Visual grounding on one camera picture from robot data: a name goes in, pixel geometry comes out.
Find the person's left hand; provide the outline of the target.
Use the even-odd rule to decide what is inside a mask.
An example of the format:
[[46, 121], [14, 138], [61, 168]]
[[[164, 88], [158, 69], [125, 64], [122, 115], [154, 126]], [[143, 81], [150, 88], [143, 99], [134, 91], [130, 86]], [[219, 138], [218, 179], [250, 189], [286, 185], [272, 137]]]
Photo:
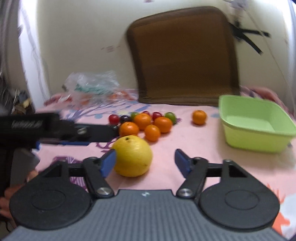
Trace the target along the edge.
[[7, 218], [9, 221], [11, 221], [13, 223], [13, 226], [16, 226], [16, 225], [10, 212], [10, 199], [24, 185], [25, 184], [20, 184], [20, 185], [15, 185], [13, 187], [9, 187], [4, 192], [4, 197], [1, 197], [1, 215]]

